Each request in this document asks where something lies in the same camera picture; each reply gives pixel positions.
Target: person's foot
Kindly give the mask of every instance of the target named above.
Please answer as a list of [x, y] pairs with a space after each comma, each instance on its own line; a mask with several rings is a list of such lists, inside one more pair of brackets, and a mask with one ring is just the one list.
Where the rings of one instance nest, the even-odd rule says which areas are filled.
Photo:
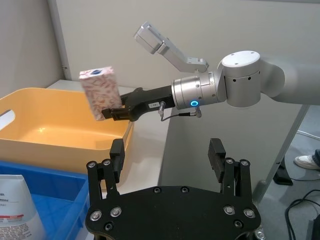
[[314, 169], [314, 170], [320, 170], [320, 166], [318, 166], [315, 161], [312, 159], [312, 156], [297, 156], [294, 159], [294, 163], [297, 164], [299, 167], [302, 167], [304, 169]]

